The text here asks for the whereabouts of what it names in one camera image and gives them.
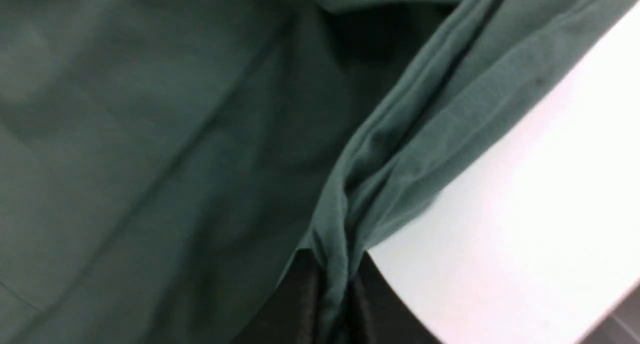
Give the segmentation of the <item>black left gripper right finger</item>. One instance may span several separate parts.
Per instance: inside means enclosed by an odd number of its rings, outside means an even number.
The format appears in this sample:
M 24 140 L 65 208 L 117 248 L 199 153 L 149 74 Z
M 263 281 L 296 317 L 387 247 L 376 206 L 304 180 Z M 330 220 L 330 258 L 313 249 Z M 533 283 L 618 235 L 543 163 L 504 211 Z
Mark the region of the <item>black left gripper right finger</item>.
M 349 281 L 347 327 L 351 344 L 439 344 L 365 252 Z

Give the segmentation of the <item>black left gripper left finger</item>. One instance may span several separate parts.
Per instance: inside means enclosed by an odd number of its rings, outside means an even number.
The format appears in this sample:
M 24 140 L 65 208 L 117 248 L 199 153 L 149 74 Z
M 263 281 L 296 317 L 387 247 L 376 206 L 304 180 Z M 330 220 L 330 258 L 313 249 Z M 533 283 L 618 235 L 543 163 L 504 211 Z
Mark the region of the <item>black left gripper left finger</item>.
M 298 250 L 272 296 L 233 344 L 313 344 L 321 273 L 313 252 Z

